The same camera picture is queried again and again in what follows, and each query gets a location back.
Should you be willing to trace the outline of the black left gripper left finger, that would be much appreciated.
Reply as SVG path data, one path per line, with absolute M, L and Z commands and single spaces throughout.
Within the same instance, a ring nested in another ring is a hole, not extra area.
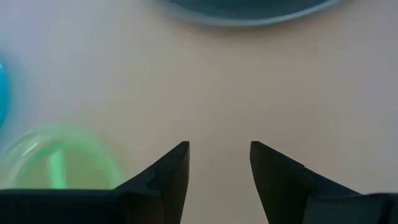
M 182 141 L 151 166 L 116 187 L 125 224 L 180 224 L 190 171 L 190 143 Z

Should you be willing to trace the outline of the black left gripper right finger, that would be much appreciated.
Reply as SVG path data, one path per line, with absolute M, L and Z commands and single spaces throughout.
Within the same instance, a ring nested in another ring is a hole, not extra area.
M 259 141 L 251 142 L 249 159 L 269 224 L 302 224 L 307 200 L 312 196 L 358 194 Z

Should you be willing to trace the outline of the green translucent cup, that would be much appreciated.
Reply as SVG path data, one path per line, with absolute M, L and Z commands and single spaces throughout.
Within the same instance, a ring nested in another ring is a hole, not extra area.
M 69 125 L 44 126 L 0 152 L 0 189 L 113 189 L 124 180 L 106 142 Z

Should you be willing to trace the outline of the teal green plastic plate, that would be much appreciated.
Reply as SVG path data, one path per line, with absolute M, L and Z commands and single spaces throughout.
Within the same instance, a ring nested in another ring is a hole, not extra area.
M 179 19 L 220 27 L 268 26 L 325 10 L 342 0 L 157 0 Z

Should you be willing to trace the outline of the blue plastic plate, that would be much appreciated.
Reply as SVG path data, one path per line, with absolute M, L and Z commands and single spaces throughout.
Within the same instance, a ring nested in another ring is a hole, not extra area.
M 0 130 L 4 127 L 11 107 L 11 80 L 7 60 L 0 55 Z

